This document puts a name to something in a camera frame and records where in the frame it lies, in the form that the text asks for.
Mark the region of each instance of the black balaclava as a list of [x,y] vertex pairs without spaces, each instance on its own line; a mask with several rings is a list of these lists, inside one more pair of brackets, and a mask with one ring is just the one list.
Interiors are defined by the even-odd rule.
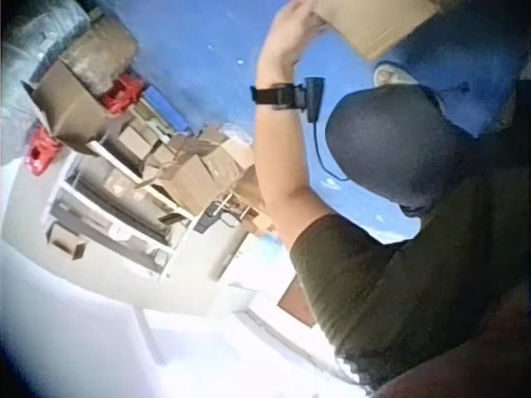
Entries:
[[345,175],[411,216],[431,209],[472,141],[419,85],[346,95],[326,125],[326,142]]

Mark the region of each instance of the short sleeve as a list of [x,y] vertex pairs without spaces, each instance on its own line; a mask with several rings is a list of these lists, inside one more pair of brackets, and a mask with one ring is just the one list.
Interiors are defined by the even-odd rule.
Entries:
[[324,216],[295,241],[291,261],[317,323],[338,347],[396,249],[340,215]]

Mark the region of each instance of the hand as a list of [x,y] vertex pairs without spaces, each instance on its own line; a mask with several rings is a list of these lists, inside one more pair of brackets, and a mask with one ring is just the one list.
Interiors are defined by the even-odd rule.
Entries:
[[258,60],[257,87],[293,80],[302,52],[326,27],[312,12],[314,4],[315,0],[290,0],[277,12]]

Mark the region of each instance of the red object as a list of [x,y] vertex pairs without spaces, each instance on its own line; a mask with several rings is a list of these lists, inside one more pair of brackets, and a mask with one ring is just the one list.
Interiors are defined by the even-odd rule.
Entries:
[[130,105],[139,102],[143,88],[144,82],[141,79],[135,79],[124,72],[114,82],[113,88],[101,96],[101,104],[111,114],[122,114]]
[[40,176],[57,157],[61,147],[62,145],[50,137],[43,126],[39,125],[30,138],[30,147],[24,165],[33,175]]

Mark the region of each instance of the person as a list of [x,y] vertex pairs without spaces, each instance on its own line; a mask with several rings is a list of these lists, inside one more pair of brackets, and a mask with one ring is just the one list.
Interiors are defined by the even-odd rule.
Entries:
[[[289,84],[324,29],[311,0],[275,16],[256,88]],[[512,126],[472,139],[419,85],[345,96],[326,140],[354,182],[421,218],[383,245],[309,186],[296,110],[256,106],[256,172],[325,336],[378,396],[529,391],[529,82]]]

